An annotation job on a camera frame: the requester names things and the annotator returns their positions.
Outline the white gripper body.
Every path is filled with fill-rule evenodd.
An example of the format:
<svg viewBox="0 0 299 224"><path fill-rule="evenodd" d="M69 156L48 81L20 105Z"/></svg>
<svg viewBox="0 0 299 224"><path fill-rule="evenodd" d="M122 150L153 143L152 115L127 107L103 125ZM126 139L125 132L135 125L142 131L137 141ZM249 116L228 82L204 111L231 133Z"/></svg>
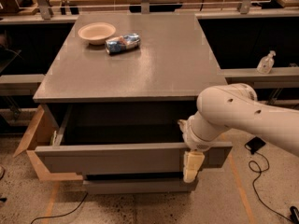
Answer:
<svg viewBox="0 0 299 224"><path fill-rule="evenodd" d="M214 140L228 131L223 125L210 123L199 112L188 119L179 119L178 126L187 147L200 152L208 151L214 145Z"/></svg>

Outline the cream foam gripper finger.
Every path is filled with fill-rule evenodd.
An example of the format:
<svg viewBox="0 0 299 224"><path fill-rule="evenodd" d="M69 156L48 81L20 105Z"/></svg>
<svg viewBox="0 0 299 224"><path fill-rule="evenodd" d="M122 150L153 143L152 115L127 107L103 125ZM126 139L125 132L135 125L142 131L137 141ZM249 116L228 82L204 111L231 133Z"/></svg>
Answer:
<svg viewBox="0 0 299 224"><path fill-rule="evenodd" d="M183 180L185 183L192 183L197 177L205 159L203 152L186 151L183 161Z"/></svg>

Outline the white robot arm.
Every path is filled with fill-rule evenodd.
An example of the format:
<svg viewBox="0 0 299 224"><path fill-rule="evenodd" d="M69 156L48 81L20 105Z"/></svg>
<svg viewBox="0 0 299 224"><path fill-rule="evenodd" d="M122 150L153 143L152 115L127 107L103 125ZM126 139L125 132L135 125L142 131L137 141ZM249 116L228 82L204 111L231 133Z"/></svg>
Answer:
<svg viewBox="0 0 299 224"><path fill-rule="evenodd" d="M198 95L196 106L194 115L178 122L189 148L184 154L186 183L197 177L204 153L214 140L230 129L251 133L299 156L299 111L259 103L256 92L247 84L206 88Z"/></svg>

